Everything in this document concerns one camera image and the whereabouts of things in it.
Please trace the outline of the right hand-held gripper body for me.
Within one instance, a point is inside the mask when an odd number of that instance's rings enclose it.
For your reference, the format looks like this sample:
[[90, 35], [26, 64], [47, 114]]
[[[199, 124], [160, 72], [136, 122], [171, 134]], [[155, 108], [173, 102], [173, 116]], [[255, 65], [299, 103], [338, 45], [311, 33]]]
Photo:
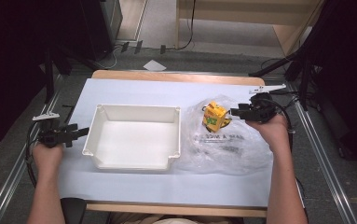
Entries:
[[248, 121], [261, 123], [268, 122], [279, 112], [282, 112], [283, 115], [286, 116], [285, 109], [273, 101], [270, 95], [272, 91], [284, 89], [285, 87], [285, 84], [255, 87], [249, 91], [252, 95], [249, 103], [250, 109], [248, 111], [239, 112], [247, 114], [250, 117]]

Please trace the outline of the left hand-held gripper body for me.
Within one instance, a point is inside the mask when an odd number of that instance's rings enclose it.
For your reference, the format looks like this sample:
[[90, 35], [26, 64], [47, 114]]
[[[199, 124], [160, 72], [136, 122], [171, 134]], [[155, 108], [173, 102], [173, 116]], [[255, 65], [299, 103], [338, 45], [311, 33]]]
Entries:
[[38, 141], [47, 147], [55, 147], [65, 144], [71, 147], [73, 141], [78, 138], [79, 131], [76, 124], [63, 124], [60, 122], [60, 115], [48, 112], [33, 117], [33, 121], [40, 125]]

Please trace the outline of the yellow carton box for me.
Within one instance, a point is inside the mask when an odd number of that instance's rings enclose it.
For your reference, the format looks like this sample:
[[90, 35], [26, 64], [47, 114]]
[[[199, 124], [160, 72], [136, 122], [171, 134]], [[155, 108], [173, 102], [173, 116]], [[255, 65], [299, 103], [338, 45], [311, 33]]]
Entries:
[[211, 133], [217, 133], [231, 122], [231, 118], [227, 117], [227, 110], [215, 101], [209, 102], [202, 111], [202, 125]]

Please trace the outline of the clear plastic bag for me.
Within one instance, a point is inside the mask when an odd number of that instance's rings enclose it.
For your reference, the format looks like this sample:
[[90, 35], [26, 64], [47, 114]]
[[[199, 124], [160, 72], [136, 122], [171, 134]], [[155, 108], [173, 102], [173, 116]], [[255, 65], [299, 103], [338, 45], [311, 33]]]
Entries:
[[184, 110], [181, 126], [181, 157], [177, 169], [196, 174], [249, 175], [273, 163], [269, 145], [244, 120], [227, 115], [230, 122], [216, 133], [202, 123], [205, 106], [216, 102], [224, 109], [238, 105], [225, 95], [206, 98]]

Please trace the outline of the person's left hand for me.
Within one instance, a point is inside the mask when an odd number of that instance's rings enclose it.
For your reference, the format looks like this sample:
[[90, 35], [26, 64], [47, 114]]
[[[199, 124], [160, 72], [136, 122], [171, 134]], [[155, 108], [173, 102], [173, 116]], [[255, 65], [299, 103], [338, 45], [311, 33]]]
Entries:
[[62, 162], [63, 145], [47, 147], [38, 143], [33, 148], [33, 157], [38, 170], [39, 177], [55, 176], [59, 172]]

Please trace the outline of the person's right hand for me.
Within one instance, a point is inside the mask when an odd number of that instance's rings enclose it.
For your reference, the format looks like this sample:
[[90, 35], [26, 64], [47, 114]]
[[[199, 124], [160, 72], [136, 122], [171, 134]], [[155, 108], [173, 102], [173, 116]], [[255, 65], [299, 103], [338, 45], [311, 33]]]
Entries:
[[287, 120], [284, 116], [276, 115], [266, 123], [247, 121], [247, 124], [261, 134], [273, 153], [290, 151]]

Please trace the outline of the white plastic tray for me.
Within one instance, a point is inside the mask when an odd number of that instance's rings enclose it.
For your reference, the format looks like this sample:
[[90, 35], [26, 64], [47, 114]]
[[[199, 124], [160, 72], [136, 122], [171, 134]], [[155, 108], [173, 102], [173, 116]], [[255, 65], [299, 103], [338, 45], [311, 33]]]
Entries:
[[97, 105], [82, 154], [99, 169], [165, 171], [181, 156], [181, 109]]

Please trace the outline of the black metal stand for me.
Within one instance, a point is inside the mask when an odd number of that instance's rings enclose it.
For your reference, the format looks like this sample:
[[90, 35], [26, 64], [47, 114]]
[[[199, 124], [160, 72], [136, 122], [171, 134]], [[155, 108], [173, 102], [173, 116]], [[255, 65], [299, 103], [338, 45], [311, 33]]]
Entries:
[[67, 56], [67, 49], [59, 45], [50, 46], [45, 51], [46, 104], [51, 101], [55, 92], [53, 66], [56, 66], [58, 71], [63, 75], [69, 75], [72, 71], [72, 66], [68, 62]]
[[318, 1], [316, 7], [310, 14], [310, 21], [314, 21], [314, 19], [316, 19], [316, 21], [304, 43], [296, 51], [257, 72], [249, 74], [249, 77], [262, 77], [289, 63], [290, 65], [284, 73], [284, 78], [286, 81], [291, 82], [296, 80], [298, 76], [301, 76], [298, 99], [305, 110], [308, 110], [306, 98], [311, 66], [313, 64], [311, 53], [315, 50], [316, 40], [320, 37], [320, 32], [325, 26], [327, 18], [330, 16], [330, 1], [331, 0]]

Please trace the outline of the pale blue table mat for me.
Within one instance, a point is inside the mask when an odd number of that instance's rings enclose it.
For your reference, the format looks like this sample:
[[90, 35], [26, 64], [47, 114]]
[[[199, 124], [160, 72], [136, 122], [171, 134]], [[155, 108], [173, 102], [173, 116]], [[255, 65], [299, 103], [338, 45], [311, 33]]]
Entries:
[[[79, 96], [71, 121], [88, 128], [97, 105], [175, 106], [184, 110], [217, 95], [248, 103], [253, 86], [90, 78]], [[172, 161], [165, 171], [105, 170], [82, 154], [87, 136], [63, 152], [59, 174], [62, 197], [90, 203], [163, 204], [211, 207], [265, 207], [271, 166], [249, 175], [196, 174], [177, 169]]]

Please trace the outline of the light wooden furniture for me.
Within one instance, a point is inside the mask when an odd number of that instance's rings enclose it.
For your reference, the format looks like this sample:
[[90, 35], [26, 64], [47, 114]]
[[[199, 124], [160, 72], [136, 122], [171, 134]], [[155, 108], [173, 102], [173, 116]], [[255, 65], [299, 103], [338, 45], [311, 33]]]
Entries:
[[234, 21], [271, 24], [285, 56], [296, 51], [306, 30], [318, 20], [325, 0], [174, 0], [175, 47], [179, 20]]

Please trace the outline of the white paper sheet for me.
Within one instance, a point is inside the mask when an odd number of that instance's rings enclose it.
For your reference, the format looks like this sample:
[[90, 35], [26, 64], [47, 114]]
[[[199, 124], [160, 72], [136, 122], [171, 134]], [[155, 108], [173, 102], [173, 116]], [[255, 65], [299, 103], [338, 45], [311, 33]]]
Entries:
[[161, 63], [151, 60], [144, 65], [144, 69], [146, 69], [147, 71], [165, 71], [167, 67], [162, 65]]

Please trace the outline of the black cabinet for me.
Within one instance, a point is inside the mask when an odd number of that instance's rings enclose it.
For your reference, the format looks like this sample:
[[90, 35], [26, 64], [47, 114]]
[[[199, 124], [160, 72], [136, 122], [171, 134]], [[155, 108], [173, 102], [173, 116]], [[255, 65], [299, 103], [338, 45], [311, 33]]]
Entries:
[[52, 41], [99, 61], [113, 50], [123, 20], [119, 0], [48, 0]]

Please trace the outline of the metal floor rail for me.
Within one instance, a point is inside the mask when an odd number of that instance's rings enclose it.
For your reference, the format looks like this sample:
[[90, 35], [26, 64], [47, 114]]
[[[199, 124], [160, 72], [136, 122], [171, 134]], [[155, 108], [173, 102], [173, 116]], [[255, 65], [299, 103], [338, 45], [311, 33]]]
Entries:
[[[38, 115], [49, 113], [54, 109], [65, 79], [66, 76], [64, 75], [57, 75], [55, 77], [55, 80], [53, 81], [53, 88], [55, 92], [52, 94], [51, 99], [43, 105], [42, 110], [38, 112]], [[23, 145], [18, 158], [16, 159], [6, 181], [4, 182], [3, 187], [0, 189], [0, 221], [6, 212], [7, 206], [9, 205], [26, 170], [25, 151], [26, 144]]]
[[297, 96], [293, 97], [293, 102], [342, 222], [344, 224], [357, 224], [357, 217], [351, 207], [349, 198], [336, 176], [335, 170], [329, 161], [329, 158], [324, 150], [323, 143], [315, 130], [309, 113], [305, 111], [304, 107], [299, 103], [299, 98]]

